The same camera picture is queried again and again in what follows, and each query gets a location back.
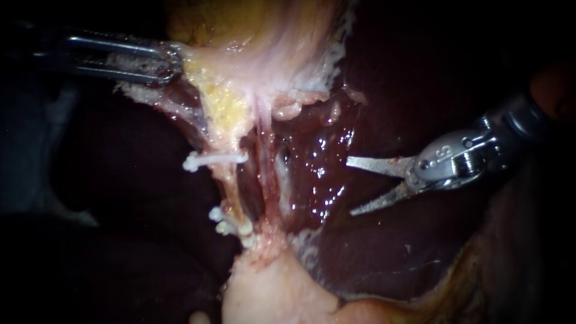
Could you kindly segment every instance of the scissor blade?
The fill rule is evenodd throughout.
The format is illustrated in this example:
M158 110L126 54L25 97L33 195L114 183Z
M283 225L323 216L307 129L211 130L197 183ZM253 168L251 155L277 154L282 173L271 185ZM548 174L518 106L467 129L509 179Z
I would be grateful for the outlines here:
M405 158L367 158L348 157L346 165L357 167L362 170L379 173L381 175L404 178L408 165L414 161L414 157Z
M390 207L399 200L408 199L414 196L416 193L411 190L408 185L402 181L399 185L394 187L389 192L381 195L380 197L372 200L365 205L356 207L350 211L352 216L359 216L362 214L367 214L369 212L378 211L380 209Z

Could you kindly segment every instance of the dark background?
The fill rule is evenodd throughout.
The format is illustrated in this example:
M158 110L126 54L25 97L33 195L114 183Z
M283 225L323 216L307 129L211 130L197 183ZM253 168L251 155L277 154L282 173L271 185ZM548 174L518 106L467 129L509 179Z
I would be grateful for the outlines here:
M164 39L164 17L160 4L151 1L98 1L98 2L65 2L52 1L41 4L13 3L13 9L5 8L3 19L21 17L36 21L45 21L59 24L68 24L80 28L98 31L124 32L142 37ZM393 10L403 7L415 13L430 18L436 28L443 30L454 45L454 57L474 58L471 62L473 71L477 75L477 86L485 91L483 98L489 107L502 98L508 90L525 80L526 77L538 67L562 57L574 57L574 16L568 5L559 5L553 2L536 2L534 4L510 4L498 2L488 4L439 5L421 4L418 2L405 2L403 4L388 3L374 5L375 10ZM10 39L10 32L3 39ZM374 31L374 41L377 42L378 31ZM32 123L38 118L45 118L42 112L35 112L33 105L53 101L67 85L78 94L78 101L86 103L94 98L105 100L112 83L107 81L86 80L81 77L64 77L54 74L36 73L25 66L6 63L2 68L0 77L0 94L2 102L1 145L3 175L11 170L29 173L22 165L11 168L14 156L25 155L28 149L26 143L32 146L34 141L26 140L14 145L13 138L8 130ZM20 100L19 98L36 98L34 100ZM78 105L77 110L68 115L74 119L82 113L83 106ZM119 114L128 118L130 114ZM159 129L170 129L168 123L158 125ZM42 139L49 130L40 133L35 139ZM50 162L50 155L55 149L55 141L48 141L52 148L47 150L48 155L42 155ZM174 144L176 155L185 155L188 146L185 141ZM574 243L572 241L574 229L570 226L571 216L574 215L572 205L574 189L574 172L569 169L570 157L574 149L574 135L563 133L558 141L539 150L539 159L542 163L544 178L542 179L542 196L545 208L540 218L542 238L544 290L542 294L542 314L548 321L551 317L569 315L573 307L571 287L572 268L574 261ZM40 159L37 155L30 155L30 159ZM58 182L54 175L50 179ZM7 195L14 187L9 181L2 182L2 194ZM208 196L214 195L215 189L208 188ZM204 309L217 319L218 302L212 292L225 279L225 273L217 275L207 274L213 272L200 265L202 258L189 257L185 249L181 249L179 242L170 240L170 233L157 233L153 230L128 230L130 224L110 221L105 215L100 215L98 221L105 224L103 228L79 228L62 220L56 220L42 213L38 209L30 213L24 206L14 201L20 196L2 197L2 212L0 218L0 256L2 258L3 275L0 283L4 294L3 307L7 310L3 316L12 314L19 316L20 320L12 322L37 322L39 320L58 320L60 322L107 322L128 323L134 320L130 312L144 312L151 322L166 323L182 322L185 314L194 309ZM92 207L91 199L82 200L65 199L68 207L77 211ZM70 280L70 273L82 271L98 272L98 258L110 260L114 253L121 254L117 258L130 259L134 273L142 275L139 288L125 285L127 278L134 277L130 270L123 275L100 276L102 285L111 293L107 295L106 302L91 301L94 296L74 295L62 287ZM114 268L100 271L114 272ZM184 278L186 273L198 275ZM163 282L162 277L176 278L173 281ZM148 307L149 301L145 296L149 291L162 287L170 303L165 307ZM210 295L208 304L202 304L202 296L186 295L183 291L206 291ZM142 301L131 304L122 304L122 294L130 290L138 290ZM109 296L119 296L116 302Z

